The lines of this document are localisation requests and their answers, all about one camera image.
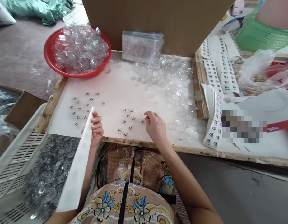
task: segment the person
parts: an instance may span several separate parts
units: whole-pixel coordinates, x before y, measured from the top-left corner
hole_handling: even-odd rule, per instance
[[[223,223],[192,173],[176,154],[157,113],[144,115],[146,131],[158,150],[113,144],[100,158],[95,187],[83,208],[104,129],[97,112],[91,122],[92,140],[80,204],[77,210],[53,213],[51,223],[180,223],[175,213],[175,189],[191,223]]]

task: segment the white cardboard strip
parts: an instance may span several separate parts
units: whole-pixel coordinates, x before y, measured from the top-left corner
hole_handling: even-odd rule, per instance
[[[213,53],[211,59],[216,63],[223,93],[239,93],[233,67],[227,54]]]
[[[218,72],[216,70],[216,64],[212,60],[203,60],[205,72],[208,80],[208,84],[211,85],[221,96],[223,95],[223,90],[218,78]]]
[[[226,32],[226,34],[222,35],[221,38],[226,44],[228,56],[231,63],[234,65],[236,61],[241,61],[242,57],[240,55],[238,45],[232,33]]]
[[[202,144],[212,149],[217,149],[222,139],[222,110],[221,96],[210,85],[201,84],[203,87],[209,113],[207,133]]]
[[[203,43],[201,44],[201,56],[205,59],[210,59],[210,52],[208,46],[208,39],[206,38]]]
[[[74,210],[79,206],[92,138],[90,120],[93,118],[93,111],[94,107],[91,108],[88,116],[84,132],[81,136],[75,157],[73,158],[56,212]]]
[[[213,53],[224,52],[227,53],[227,48],[224,41],[219,36],[212,36],[208,39],[209,52]]]

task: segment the finger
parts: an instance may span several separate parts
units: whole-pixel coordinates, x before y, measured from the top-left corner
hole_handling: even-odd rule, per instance
[[[150,125],[150,120],[146,117],[146,118],[144,118],[145,119],[145,121],[146,121],[146,127],[148,127],[149,125]]]
[[[100,127],[100,128],[92,130],[92,133],[102,133],[102,135],[103,135],[104,129],[103,129],[103,127]]]
[[[93,114],[93,117],[97,117],[98,116],[98,113],[96,111],[94,111],[92,114]]]
[[[90,120],[92,123],[98,123],[101,122],[101,117],[94,117]]]
[[[148,116],[150,119],[154,119],[155,115],[152,111],[147,111],[144,113],[144,115]]]
[[[96,123],[94,125],[91,125],[91,129],[94,130],[94,129],[100,128],[102,126],[103,126],[103,124],[101,122],[99,122],[99,123]]]

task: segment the sticker sheet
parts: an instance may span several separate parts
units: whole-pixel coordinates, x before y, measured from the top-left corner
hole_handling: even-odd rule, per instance
[[[204,90],[206,104],[209,112],[207,133],[202,142],[203,145],[217,149],[222,138],[222,96],[210,85],[201,84]]]
[[[212,60],[203,60],[205,73],[207,76],[208,84],[211,85],[219,95],[223,95],[223,90],[218,78],[218,72],[216,70],[216,64]]]
[[[235,41],[234,36],[230,32],[226,32],[226,34],[220,36],[220,38],[224,41],[227,47],[227,52],[231,64],[234,65],[235,62],[239,62],[242,60],[242,56],[240,54],[237,42]]]
[[[208,46],[208,39],[207,38],[201,44],[200,49],[201,49],[202,58],[210,59],[210,52],[209,52],[209,46]]]
[[[218,77],[223,89],[223,93],[239,93],[239,88],[234,75],[232,63],[224,52],[211,55],[216,63]]]
[[[211,55],[216,52],[227,53],[226,45],[223,39],[219,36],[213,36],[209,38],[208,45],[209,45],[209,52]]]

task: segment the green plastic basket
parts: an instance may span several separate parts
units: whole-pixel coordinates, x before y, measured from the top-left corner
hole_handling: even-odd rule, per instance
[[[236,37],[238,46],[246,51],[280,50],[288,46],[288,30],[273,28],[255,20],[256,13],[245,21]]]

